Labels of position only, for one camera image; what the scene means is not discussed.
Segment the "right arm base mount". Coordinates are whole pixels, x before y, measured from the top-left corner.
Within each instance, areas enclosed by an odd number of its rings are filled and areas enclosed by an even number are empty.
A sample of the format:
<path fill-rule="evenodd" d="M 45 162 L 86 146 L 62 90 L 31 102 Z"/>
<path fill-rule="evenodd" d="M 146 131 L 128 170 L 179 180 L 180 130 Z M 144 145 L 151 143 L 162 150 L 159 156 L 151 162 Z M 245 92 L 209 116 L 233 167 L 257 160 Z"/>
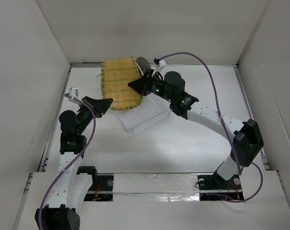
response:
<path fill-rule="evenodd" d="M 213 174 L 199 174 L 195 187 L 199 189 L 200 201 L 244 200 L 238 174 L 228 181 L 219 175 L 215 177 Z"/>

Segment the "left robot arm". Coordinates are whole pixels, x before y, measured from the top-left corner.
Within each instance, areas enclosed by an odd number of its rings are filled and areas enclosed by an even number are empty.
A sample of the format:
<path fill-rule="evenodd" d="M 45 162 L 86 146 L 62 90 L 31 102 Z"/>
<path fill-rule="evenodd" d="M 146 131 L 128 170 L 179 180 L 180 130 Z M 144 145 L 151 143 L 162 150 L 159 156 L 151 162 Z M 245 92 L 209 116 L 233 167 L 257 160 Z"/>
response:
<path fill-rule="evenodd" d="M 85 96 L 79 100 L 68 94 L 65 97 L 77 103 L 79 109 L 77 112 L 65 110 L 59 116 L 60 160 L 57 176 L 35 213 L 40 230 L 78 230 L 78 210 L 87 191 L 99 185 L 97 169 L 94 166 L 81 166 L 94 133 L 89 138 L 82 133 L 90 123 L 95 123 L 108 111 L 113 99 L 96 100 Z"/>

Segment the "green-rimmed bamboo tray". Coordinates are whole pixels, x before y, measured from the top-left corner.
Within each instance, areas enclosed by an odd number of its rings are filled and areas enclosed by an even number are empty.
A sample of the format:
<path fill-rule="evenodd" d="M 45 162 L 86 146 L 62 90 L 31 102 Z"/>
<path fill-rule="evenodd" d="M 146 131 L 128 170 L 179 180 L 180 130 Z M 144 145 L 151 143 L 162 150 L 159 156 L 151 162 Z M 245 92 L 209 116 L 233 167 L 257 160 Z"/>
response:
<path fill-rule="evenodd" d="M 143 96 L 128 86 L 128 83 L 138 79 L 140 74 L 134 57 L 102 60 L 101 93 L 104 99 L 113 99 L 110 109 L 127 111 L 142 103 Z"/>

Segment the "grey reindeer plate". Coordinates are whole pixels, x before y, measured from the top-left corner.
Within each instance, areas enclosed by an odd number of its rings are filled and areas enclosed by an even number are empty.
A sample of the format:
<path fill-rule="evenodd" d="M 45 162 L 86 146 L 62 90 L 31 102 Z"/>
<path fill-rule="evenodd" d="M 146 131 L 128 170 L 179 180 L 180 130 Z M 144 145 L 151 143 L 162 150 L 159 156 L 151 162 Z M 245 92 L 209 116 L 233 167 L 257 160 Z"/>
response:
<path fill-rule="evenodd" d="M 135 59 L 140 77 L 142 77 L 147 71 L 151 70 L 149 62 L 144 57 L 138 57 Z"/>

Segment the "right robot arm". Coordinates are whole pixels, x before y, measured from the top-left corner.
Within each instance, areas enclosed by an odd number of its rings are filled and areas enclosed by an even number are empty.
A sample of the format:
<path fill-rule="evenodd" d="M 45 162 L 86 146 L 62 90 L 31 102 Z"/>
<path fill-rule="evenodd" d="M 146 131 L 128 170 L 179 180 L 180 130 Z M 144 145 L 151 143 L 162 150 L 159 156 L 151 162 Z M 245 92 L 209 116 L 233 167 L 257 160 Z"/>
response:
<path fill-rule="evenodd" d="M 151 93 L 170 102 L 171 111 L 186 120 L 201 124 L 216 132 L 231 144 L 231 153 L 213 174 L 213 183 L 225 188 L 242 168 L 249 167 L 264 146 L 258 123 L 221 116 L 216 110 L 202 105 L 198 98 L 185 91 L 185 81 L 175 71 L 160 73 L 148 71 L 141 78 L 128 83 L 141 96 Z"/>

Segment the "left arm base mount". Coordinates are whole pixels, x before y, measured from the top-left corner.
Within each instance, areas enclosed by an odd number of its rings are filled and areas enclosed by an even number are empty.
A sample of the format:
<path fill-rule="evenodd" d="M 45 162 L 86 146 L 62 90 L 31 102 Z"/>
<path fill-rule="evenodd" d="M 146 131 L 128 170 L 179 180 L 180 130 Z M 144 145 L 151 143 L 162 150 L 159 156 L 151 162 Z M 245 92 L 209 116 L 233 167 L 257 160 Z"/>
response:
<path fill-rule="evenodd" d="M 84 201 L 113 201 L 114 174 L 99 173 L 98 182 L 87 191 Z"/>

